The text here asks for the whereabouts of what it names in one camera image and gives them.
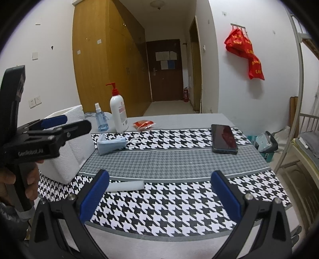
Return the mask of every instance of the lotion bottle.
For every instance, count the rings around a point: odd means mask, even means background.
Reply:
[[[126,131],[129,127],[127,122],[126,110],[124,99],[120,96],[119,91],[116,88],[115,83],[109,83],[106,85],[112,85],[112,98],[110,100],[110,107],[112,112],[112,118],[115,124],[115,129],[117,133],[122,133]]]

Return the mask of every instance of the screw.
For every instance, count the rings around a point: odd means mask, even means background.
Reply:
[[[245,194],[245,199],[251,201],[254,198],[250,193]]]
[[[45,203],[47,202],[47,199],[46,199],[46,198],[43,198],[43,199],[40,200],[40,202],[41,202],[42,204],[45,204]]]
[[[76,199],[76,195],[74,194],[74,193],[70,193],[69,195],[68,195],[68,200],[69,201],[74,201],[75,199]]]
[[[281,200],[280,200],[279,198],[275,198],[274,201],[275,201],[275,203],[277,203],[277,204],[281,204]]]

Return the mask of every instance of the finger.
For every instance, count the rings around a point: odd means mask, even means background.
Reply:
[[[31,201],[34,201],[38,197],[38,182],[28,186],[26,189],[26,197]]]
[[[35,165],[35,168],[28,174],[28,177],[26,179],[28,185],[33,184],[36,181],[39,181],[40,174],[39,174],[39,168],[38,165]]]
[[[0,182],[7,184],[14,184],[16,176],[8,168],[3,167],[0,169]]]
[[[11,199],[4,183],[0,183],[0,201],[6,205],[12,206]]]

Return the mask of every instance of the smartphone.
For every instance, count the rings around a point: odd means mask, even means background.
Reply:
[[[238,147],[229,126],[211,125],[212,147],[214,153],[237,154]]]

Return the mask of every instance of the white foam piece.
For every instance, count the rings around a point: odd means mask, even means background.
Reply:
[[[105,192],[124,192],[143,190],[145,184],[143,180],[129,182],[110,182]]]

